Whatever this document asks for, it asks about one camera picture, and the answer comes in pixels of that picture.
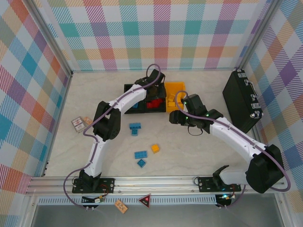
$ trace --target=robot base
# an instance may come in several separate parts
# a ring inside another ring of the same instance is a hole
[[[199,192],[241,192],[241,186],[237,184],[230,184],[218,187],[214,183],[213,177],[199,177],[198,185]]]
[[[79,178],[75,178],[72,182],[72,193],[97,193],[108,194],[114,192],[114,178],[100,178],[101,174],[96,177],[88,176],[84,170],[80,171]]]

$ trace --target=small card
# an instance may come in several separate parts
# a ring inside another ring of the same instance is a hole
[[[85,129],[85,125],[81,119],[81,117],[77,117],[76,119],[71,121],[72,125],[74,126],[74,129],[77,133],[81,132],[83,129]]]
[[[90,124],[93,123],[93,121],[92,121],[89,117],[85,117],[85,118],[83,118],[83,120],[85,121],[85,123],[86,123],[87,125],[90,125]]]
[[[121,213],[125,213],[127,211],[127,207],[124,205],[124,203],[122,203],[120,200],[117,200],[117,202],[115,203],[115,206],[119,209],[119,211],[121,211]]]

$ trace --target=plaid backdrop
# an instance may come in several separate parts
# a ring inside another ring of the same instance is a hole
[[[68,78],[22,1],[0,5],[0,227],[11,227],[41,171]]]
[[[36,0],[70,65],[80,70],[145,69],[151,63],[163,69],[233,68],[244,34],[251,40],[258,27],[246,31],[261,2]]]
[[[264,112],[263,140],[280,147],[293,185],[289,198],[303,226],[303,1],[284,0],[246,72]]]

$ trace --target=white vent grille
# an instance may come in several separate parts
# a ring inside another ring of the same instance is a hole
[[[113,205],[117,200],[122,201],[125,205],[138,205],[139,198],[143,196],[107,196],[105,201],[98,205]],[[71,196],[72,200],[81,204],[81,196]],[[214,195],[152,195],[151,204],[155,205],[184,205],[184,204],[216,204]],[[42,196],[39,198],[38,205],[72,205],[65,196]]]

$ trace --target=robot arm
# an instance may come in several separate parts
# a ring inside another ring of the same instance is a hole
[[[91,162],[91,164],[84,170],[84,172],[80,173],[82,177],[86,177],[87,179],[98,179],[100,177],[102,161],[109,143],[108,140],[113,140],[120,132],[121,115],[145,98],[155,99],[158,95],[158,85],[162,82],[164,77],[165,75],[163,73],[159,74],[158,70],[153,70],[150,76],[136,80],[134,85],[120,97],[110,101],[109,103],[102,101],[98,104],[94,121],[96,121],[111,106],[114,107],[109,112],[109,117],[104,117],[93,125],[93,132],[98,141],[94,141],[92,145],[88,160],[88,163]],[[98,143],[98,146],[91,161],[96,143]]]
[[[134,84],[130,90],[134,90],[136,88],[142,87],[138,84]],[[106,111],[109,106],[112,106],[120,97],[117,99],[110,101],[109,103],[101,102],[98,105],[96,115],[94,118],[94,121],[102,115],[104,111]],[[93,158],[92,163],[87,167],[84,171],[87,175],[92,177],[97,177],[101,174],[102,170],[102,161],[104,159],[104,156],[107,151],[107,145],[109,143],[108,140],[104,141],[104,139],[114,139],[118,133],[120,132],[120,120],[121,115],[124,114],[129,108],[131,108],[133,105],[138,103],[141,100],[144,100],[146,97],[146,90],[145,89],[138,89],[136,91],[133,91],[133,93],[129,94],[128,96],[124,97],[114,108],[111,112],[111,116],[109,119],[101,119],[101,122],[98,122],[94,126],[94,133],[98,139],[98,146],[95,153],[95,156]],[[93,154],[96,141],[94,141],[90,155],[89,160],[91,159],[91,156]]]
[[[249,184],[255,191],[264,193],[283,177],[280,169],[263,153],[255,149],[255,146],[269,153],[282,167],[281,152],[278,147],[259,143],[248,135],[235,128],[221,113],[216,110],[208,111],[200,97],[196,94],[183,100],[188,113],[195,116],[215,119],[232,127],[225,127],[218,122],[200,120],[186,116],[181,111],[170,113],[169,121],[173,124],[181,124],[189,127],[198,127],[226,142],[235,149],[247,162],[245,166],[223,166],[213,173],[214,183],[218,188],[229,184]]]

